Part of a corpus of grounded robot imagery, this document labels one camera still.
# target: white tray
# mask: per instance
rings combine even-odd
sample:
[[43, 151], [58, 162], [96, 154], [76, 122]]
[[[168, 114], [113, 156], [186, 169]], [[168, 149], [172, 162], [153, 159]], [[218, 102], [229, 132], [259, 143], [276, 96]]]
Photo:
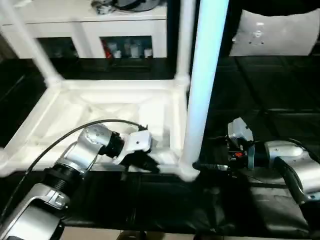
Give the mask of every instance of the white tray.
[[[8, 160], [1, 163], [0, 176], [24, 171], [59, 137], [82, 124], [101, 119], [123, 119], [148, 126], [154, 139], [153, 149], [170, 148], [179, 156], [186, 117], [185, 91], [175, 86], [173, 80], [65, 80], [61, 88], [50, 87], [45, 91], [5, 147]], [[124, 123], [106, 125], [119, 133], [137, 130]], [[80, 132], [49, 151], [34, 169], [51, 167]], [[102, 157], [97, 164], [101, 166], [108, 160]]]

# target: black connector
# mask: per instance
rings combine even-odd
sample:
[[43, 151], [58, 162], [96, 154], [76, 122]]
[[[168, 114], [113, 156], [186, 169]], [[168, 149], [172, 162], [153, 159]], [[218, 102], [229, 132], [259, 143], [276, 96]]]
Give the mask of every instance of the black connector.
[[83, 179], [80, 172], [62, 164], [46, 168], [44, 172], [46, 174], [42, 183], [64, 193], [69, 198], [72, 197]]

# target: white pillow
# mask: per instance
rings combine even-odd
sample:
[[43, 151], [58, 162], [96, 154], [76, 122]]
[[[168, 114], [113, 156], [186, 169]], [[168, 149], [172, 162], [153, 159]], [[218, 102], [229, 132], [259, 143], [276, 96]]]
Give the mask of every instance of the white pillow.
[[309, 55], [319, 29], [320, 9], [289, 16], [263, 16], [243, 10], [230, 56]]

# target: floor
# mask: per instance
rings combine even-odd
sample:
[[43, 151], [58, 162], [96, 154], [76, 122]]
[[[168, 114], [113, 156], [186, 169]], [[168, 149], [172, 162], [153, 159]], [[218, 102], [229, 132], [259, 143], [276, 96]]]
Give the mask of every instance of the floor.
[[[121, 230], [66, 227], [60, 240], [116, 240]], [[193, 240], [194, 235], [148, 232], [147, 240]], [[279, 238], [210, 236], [202, 240], [275, 240]]]

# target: cabinet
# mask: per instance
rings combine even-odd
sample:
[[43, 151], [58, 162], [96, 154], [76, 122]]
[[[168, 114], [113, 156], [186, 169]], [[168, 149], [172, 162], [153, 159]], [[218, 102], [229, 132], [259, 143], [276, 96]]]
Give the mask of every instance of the cabinet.
[[[18, 12], [50, 58], [105, 58], [106, 46], [116, 44], [122, 56], [125, 43], [154, 58], [167, 57], [167, 4], [150, 11], [97, 15], [90, 0], [33, 0]], [[32, 58], [14, 26], [5, 18], [1, 31], [19, 58]]]

